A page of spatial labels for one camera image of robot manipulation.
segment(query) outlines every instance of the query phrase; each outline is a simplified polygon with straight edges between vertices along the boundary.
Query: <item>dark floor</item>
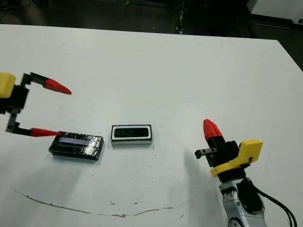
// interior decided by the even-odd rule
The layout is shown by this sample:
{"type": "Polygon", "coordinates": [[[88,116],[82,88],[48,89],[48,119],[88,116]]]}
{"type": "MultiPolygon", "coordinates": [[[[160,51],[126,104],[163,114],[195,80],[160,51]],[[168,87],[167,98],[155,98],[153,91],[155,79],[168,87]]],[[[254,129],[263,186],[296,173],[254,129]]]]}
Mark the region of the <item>dark floor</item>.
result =
{"type": "MultiPolygon", "coordinates": [[[[237,12],[221,17],[221,12],[218,16],[209,13],[203,4],[208,0],[189,2],[184,34],[252,37],[244,17],[237,12]]],[[[131,0],[128,6],[124,0],[49,0],[48,7],[39,0],[22,0],[21,4],[21,9],[0,11],[0,23],[174,34],[179,16],[174,0],[131,0]]],[[[303,30],[265,20],[249,22],[257,38],[277,39],[303,70],[303,30]]]]}

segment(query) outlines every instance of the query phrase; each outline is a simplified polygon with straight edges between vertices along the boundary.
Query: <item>white table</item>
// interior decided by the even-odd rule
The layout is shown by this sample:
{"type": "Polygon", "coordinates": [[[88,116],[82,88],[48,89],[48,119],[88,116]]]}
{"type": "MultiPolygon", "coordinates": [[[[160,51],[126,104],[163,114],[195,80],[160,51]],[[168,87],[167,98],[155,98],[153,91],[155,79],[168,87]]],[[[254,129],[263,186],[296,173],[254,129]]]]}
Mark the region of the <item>white table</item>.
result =
{"type": "MultiPolygon", "coordinates": [[[[207,147],[205,118],[226,140],[264,141],[247,175],[303,224],[303,73],[278,41],[1,25],[0,69],[73,92],[32,84],[22,127],[106,144],[97,162],[55,157],[53,137],[7,133],[2,115],[1,227],[226,226],[220,182],[194,156],[207,147]],[[152,125],[150,147],[110,145],[112,125],[141,123],[152,125]]],[[[268,226],[287,226],[264,202],[268,226]]]]}

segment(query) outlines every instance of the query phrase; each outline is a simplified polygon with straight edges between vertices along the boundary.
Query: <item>black cable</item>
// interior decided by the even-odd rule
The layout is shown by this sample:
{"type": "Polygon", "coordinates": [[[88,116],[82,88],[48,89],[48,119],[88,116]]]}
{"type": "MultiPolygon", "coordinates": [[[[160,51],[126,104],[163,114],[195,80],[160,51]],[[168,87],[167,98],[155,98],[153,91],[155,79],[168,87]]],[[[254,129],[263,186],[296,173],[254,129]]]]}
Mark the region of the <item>black cable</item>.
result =
{"type": "Polygon", "coordinates": [[[294,221],[294,227],[298,227],[297,225],[297,221],[294,217],[294,214],[290,211],[289,208],[287,208],[287,206],[285,206],[283,203],[279,202],[278,200],[276,200],[275,198],[267,195],[266,193],[262,192],[260,189],[258,189],[256,186],[254,186],[254,188],[256,189],[256,191],[262,195],[263,197],[269,199],[270,201],[272,201],[273,203],[275,203],[276,205],[278,205],[279,207],[281,207],[287,214],[288,218],[289,218],[289,225],[292,227],[293,224],[292,224],[292,221],[291,221],[291,218],[293,219],[294,221]]]}

